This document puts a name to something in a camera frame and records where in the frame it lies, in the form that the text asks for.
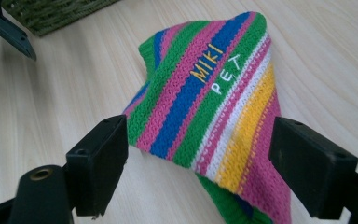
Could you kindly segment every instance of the tabletop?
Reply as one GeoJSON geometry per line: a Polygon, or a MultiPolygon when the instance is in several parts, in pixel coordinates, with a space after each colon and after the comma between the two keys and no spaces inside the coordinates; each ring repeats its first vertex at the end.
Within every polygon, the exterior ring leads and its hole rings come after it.
{"type": "MultiPolygon", "coordinates": [[[[24,173],[64,165],[99,121],[122,113],[145,83],[138,46],[148,37],[245,11],[267,18],[282,115],[358,157],[358,1],[122,0],[49,35],[28,33],[37,62],[0,38],[0,203],[24,173]]],[[[105,216],[76,223],[224,223],[193,172],[129,151],[105,216]]],[[[350,215],[311,218],[294,194],[291,207],[293,223],[350,215]]]]}

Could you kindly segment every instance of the cloth fold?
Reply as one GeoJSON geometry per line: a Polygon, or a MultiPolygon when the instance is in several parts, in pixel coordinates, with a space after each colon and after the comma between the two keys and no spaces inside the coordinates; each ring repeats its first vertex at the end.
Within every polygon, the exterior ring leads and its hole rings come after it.
{"type": "Polygon", "coordinates": [[[280,115],[265,18],[191,21],[139,51],[147,77],[124,110],[131,145],[198,174],[227,223],[291,223],[269,161],[280,115]]]}

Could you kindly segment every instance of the wooden table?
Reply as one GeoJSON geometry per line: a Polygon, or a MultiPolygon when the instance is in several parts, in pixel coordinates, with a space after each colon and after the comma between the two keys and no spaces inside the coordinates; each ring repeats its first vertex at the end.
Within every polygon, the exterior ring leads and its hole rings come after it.
{"type": "MultiPolygon", "coordinates": [[[[122,0],[42,38],[33,62],[0,38],[0,203],[19,178],[64,154],[102,119],[120,114],[145,82],[138,46],[193,20],[263,13],[282,115],[358,157],[358,1],[122,0]]],[[[294,223],[319,221],[292,197],[294,223]]],[[[104,217],[76,223],[223,223],[194,174],[130,148],[104,217]]]]}

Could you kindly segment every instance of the striped cloth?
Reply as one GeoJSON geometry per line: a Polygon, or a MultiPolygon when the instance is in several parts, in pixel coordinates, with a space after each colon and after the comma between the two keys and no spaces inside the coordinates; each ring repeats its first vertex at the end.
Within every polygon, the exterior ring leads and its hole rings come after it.
{"type": "Polygon", "coordinates": [[[227,223],[269,223],[260,211],[291,223],[268,159],[280,115],[270,45],[256,12],[157,32],[139,48],[147,78],[124,110],[130,144],[199,174],[227,223]]]}

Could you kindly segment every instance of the colorful striped towel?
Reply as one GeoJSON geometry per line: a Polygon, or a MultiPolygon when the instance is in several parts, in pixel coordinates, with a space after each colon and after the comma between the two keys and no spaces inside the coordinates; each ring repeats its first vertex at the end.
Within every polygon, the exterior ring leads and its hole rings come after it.
{"type": "Polygon", "coordinates": [[[291,223],[268,159],[280,115],[270,45],[265,18],[248,12],[179,24],[139,48],[147,79],[124,111],[130,144],[199,174],[227,223],[269,223],[262,212],[291,223]]]}

